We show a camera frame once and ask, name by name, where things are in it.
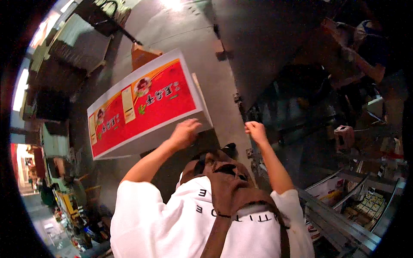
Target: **cardboard box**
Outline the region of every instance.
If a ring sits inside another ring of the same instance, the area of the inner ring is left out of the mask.
[[[212,128],[205,101],[175,49],[143,65],[88,108],[94,160],[140,154],[169,138],[177,123],[197,118]]]

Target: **raised arm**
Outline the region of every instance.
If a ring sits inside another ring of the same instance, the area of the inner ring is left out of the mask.
[[[270,178],[271,188],[278,194],[294,189],[290,176],[268,142],[264,125],[254,121],[246,122],[245,133],[251,135],[261,151]]]
[[[179,123],[171,137],[163,142],[156,150],[152,151],[138,161],[122,179],[132,182],[150,182],[161,165],[175,152],[191,145],[197,134],[196,129],[202,124],[198,119],[188,119]]]

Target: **wrist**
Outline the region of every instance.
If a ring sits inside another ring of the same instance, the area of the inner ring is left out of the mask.
[[[162,145],[165,146],[167,151],[171,154],[174,154],[175,152],[179,151],[178,145],[171,139],[164,141]]]
[[[267,148],[267,147],[272,148],[268,141],[257,142],[257,146],[258,146],[259,149],[263,149],[263,148]]]

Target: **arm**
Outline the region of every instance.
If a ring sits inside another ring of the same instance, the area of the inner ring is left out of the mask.
[[[246,122],[245,133],[251,135],[261,151],[270,178],[271,188],[278,194],[295,189],[290,176],[268,142],[264,125],[254,121]]]
[[[195,140],[195,131],[202,124],[197,119],[188,119],[179,123],[171,137],[156,150],[136,163],[122,179],[132,182],[150,182],[161,165],[175,152],[184,149]]]
[[[386,67],[377,63],[376,66],[370,65],[364,58],[362,58],[356,51],[348,47],[342,47],[344,52],[350,59],[353,59],[357,67],[367,76],[372,78],[376,83],[380,83],[385,75]]]

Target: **hand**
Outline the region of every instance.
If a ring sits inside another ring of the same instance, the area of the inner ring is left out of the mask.
[[[265,135],[265,128],[262,123],[258,123],[255,121],[246,122],[245,133],[251,135],[252,139],[258,145],[268,143],[267,136]]]
[[[195,141],[197,134],[195,131],[201,127],[202,124],[198,122],[198,119],[188,119],[176,125],[171,137],[169,138],[175,150],[184,149]]]

